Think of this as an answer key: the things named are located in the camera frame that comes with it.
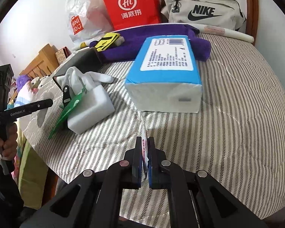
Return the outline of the person's left hand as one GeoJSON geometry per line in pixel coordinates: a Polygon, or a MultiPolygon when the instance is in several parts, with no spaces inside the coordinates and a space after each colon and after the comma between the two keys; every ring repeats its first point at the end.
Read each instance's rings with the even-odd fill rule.
{"type": "Polygon", "coordinates": [[[2,150],[2,158],[6,161],[12,161],[17,153],[17,125],[15,123],[8,126],[8,139],[4,142],[0,138],[0,149],[2,150]]]}

